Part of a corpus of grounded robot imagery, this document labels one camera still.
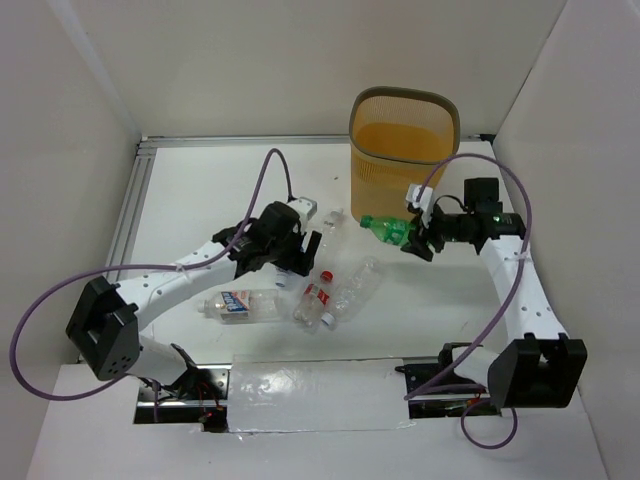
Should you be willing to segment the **blue label plastic bottle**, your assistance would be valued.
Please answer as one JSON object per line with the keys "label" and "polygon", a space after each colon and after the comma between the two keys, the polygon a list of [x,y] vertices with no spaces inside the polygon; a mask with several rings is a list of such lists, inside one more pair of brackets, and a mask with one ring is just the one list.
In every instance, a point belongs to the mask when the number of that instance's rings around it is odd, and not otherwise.
{"label": "blue label plastic bottle", "polygon": [[277,267],[275,270],[275,285],[280,289],[286,288],[288,286],[290,276],[291,272],[289,270]]}

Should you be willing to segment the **clear bottle blue-white cap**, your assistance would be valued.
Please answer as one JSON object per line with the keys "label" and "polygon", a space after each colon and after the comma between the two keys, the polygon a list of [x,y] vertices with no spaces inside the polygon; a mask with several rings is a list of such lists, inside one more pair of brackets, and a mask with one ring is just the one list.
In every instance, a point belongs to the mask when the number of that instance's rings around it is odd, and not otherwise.
{"label": "clear bottle blue-white cap", "polygon": [[333,330],[352,320],[366,305],[382,282],[383,263],[375,257],[364,257],[353,272],[334,290],[321,316],[321,323]]}

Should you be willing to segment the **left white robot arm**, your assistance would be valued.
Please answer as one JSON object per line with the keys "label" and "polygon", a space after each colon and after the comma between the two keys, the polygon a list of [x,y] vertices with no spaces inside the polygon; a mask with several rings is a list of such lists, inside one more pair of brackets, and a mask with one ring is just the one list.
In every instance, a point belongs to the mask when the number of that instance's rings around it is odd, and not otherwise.
{"label": "left white robot arm", "polygon": [[166,311],[266,264],[301,276],[310,273],[321,235],[307,226],[315,201],[273,202],[247,227],[223,229],[166,271],[111,283],[99,276],[84,287],[66,334],[95,377],[126,374],[156,381],[176,399],[189,397],[210,376],[175,343],[161,344],[143,330]]}

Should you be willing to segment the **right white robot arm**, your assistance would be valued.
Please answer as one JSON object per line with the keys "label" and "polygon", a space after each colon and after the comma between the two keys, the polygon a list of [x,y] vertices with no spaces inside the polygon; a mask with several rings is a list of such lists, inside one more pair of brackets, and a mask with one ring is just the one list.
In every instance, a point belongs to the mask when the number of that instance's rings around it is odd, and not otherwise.
{"label": "right white robot arm", "polygon": [[465,180],[458,214],[444,212],[432,188],[418,184],[409,186],[406,204],[415,228],[403,251],[430,261],[448,242],[472,245],[493,281],[501,303],[498,319],[507,332],[499,353],[478,341],[445,345],[436,377],[415,394],[439,385],[457,392],[472,381],[488,391],[497,409],[567,407],[587,360],[586,346],[569,337],[547,301],[524,243],[528,228],[520,215],[504,211],[498,180]]}

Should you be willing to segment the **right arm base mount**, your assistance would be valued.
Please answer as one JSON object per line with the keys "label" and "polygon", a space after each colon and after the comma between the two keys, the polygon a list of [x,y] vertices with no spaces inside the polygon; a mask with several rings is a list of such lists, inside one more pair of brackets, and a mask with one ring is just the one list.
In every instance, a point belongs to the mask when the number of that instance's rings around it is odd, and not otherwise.
{"label": "right arm base mount", "polygon": [[[468,343],[446,343],[437,357],[406,360],[396,366],[394,371],[403,379],[406,391],[412,393],[419,386],[431,380],[453,361],[455,349],[467,347]],[[488,399],[485,390],[473,380],[449,373],[444,380],[436,384],[426,395],[416,396],[408,401],[408,413],[411,420],[459,418],[468,407],[475,405],[472,416],[496,416],[499,411],[491,404],[478,405]]]}

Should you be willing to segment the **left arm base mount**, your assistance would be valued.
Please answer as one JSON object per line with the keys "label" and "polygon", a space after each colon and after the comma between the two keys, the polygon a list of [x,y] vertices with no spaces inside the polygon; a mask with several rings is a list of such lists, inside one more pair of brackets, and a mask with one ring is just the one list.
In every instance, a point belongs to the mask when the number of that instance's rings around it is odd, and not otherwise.
{"label": "left arm base mount", "polygon": [[136,425],[188,424],[203,432],[226,433],[231,364],[201,364],[185,386],[156,387],[140,381],[133,423]]}

